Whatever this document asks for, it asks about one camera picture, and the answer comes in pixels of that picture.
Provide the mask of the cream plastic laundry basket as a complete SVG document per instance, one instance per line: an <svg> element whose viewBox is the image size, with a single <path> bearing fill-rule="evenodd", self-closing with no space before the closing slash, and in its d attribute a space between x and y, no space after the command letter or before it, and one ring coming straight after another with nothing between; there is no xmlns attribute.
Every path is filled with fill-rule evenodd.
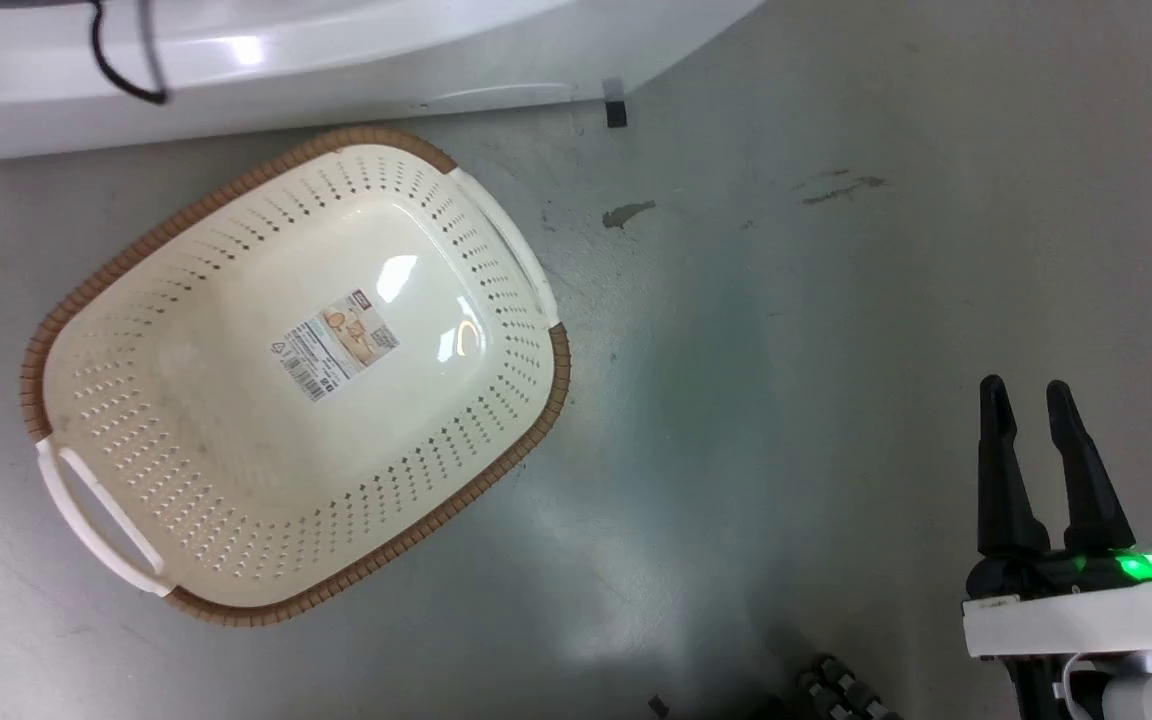
<svg viewBox="0 0 1152 720"><path fill-rule="evenodd" d="M399 347L312 402L270 343L362 290ZM206 623L361 583L561 416L556 296L502 205L397 129L334 129L157 223L41 319L20 410L92 555Z"/></svg>

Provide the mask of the product label sticker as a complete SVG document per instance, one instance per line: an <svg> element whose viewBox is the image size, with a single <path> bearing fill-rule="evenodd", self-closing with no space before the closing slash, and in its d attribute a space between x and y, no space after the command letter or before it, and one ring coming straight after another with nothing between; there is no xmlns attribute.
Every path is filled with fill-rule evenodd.
<svg viewBox="0 0 1152 720"><path fill-rule="evenodd" d="M353 290L270 343L285 374L312 402L333 395L401 346L379 306Z"/></svg>

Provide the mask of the white washing machine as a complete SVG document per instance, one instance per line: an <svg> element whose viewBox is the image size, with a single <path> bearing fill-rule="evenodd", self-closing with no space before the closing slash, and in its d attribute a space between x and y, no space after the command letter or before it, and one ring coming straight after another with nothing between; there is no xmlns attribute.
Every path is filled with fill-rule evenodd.
<svg viewBox="0 0 1152 720"><path fill-rule="evenodd" d="M602 101L764 0L0 0L0 160Z"/></svg>

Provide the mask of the white green-banded right gripper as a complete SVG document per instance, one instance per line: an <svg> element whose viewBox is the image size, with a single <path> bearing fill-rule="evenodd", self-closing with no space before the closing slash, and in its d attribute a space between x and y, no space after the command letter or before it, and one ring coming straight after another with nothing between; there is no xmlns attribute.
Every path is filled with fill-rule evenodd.
<svg viewBox="0 0 1152 720"><path fill-rule="evenodd" d="M1018 425L1005 379L982 379L978 442L977 548L1043 555L1049 536L1030 506L1015 441ZM1068 382L1046 387L1049 434L1061 456L1069 524L1064 548L1107 553L1135 546L1132 526ZM1043 594L1005 594L963 605L967 651L973 659L1097 655L1152 651L1152 553L1121 551L1049 573Z"/></svg>

